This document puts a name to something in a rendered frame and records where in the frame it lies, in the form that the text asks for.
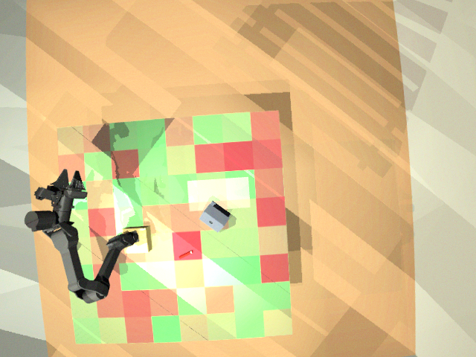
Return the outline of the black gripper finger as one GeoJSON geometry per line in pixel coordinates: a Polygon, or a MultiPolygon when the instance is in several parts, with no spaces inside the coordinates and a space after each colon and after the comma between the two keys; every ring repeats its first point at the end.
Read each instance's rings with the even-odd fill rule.
{"type": "Polygon", "coordinates": [[[71,180],[70,185],[67,186],[66,188],[75,189],[75,190],[86,190],[84,185],[83,185],[82,179],[80,177],[80,171],[79,170],[74,171],[73,179],[71,180]]]}
{"type": "Polygon", "coordinates": [[[51,183],[50,185],[61,186],[61,187],[69,186],[67,169],[62,170],[58,179],[55,182],[51,183]]]}

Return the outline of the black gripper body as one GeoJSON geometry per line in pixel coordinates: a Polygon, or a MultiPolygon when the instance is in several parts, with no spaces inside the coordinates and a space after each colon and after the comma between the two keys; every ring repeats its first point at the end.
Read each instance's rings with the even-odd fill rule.
{"type": "Polygon", "coordinates": [[[74,199],[84,199],[88,195],[87,191],[68,189],[66,187],[61,186],[47,185],[46,189],[54,192],[62,191],[62,195],[59,202],[57,202],[56,205],[54,203],[51,205],[53,207],[53,210],[58,211],[71,211],[72,208],[75,208],[75,206],[73,206],[74,199]]]}

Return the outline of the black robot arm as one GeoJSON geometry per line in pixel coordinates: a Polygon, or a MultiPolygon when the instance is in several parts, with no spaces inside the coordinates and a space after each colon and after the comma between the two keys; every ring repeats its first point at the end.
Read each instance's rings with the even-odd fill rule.
{"type": "MultiPolygon", "coordinates": [[[[45,187],[38,187],[37,191],[34,192],[36,199],[47,199],[55,205],[59,202],[61,195],[62,191],[54,192],[47,190],[45,187]]],[[[88,280],[85,278],[77,252],[78,230],[72,226],[74,222],[70,222],[70,215],[71,211],[32,210],[25,216],[25,225],[34,232],[42,231],[52,240],[55,249],[61,253],[68,279],[68,290],[73,292],[77,298],[84,300],[85,303],[97,302],[106,298],[109,293],[109,277],[120,251],[134,245],[135,242],[140,242],[138,232],[126,232],[109,239],[106,243],[109,248],[108,254],[96,278],[88,280]]]]}

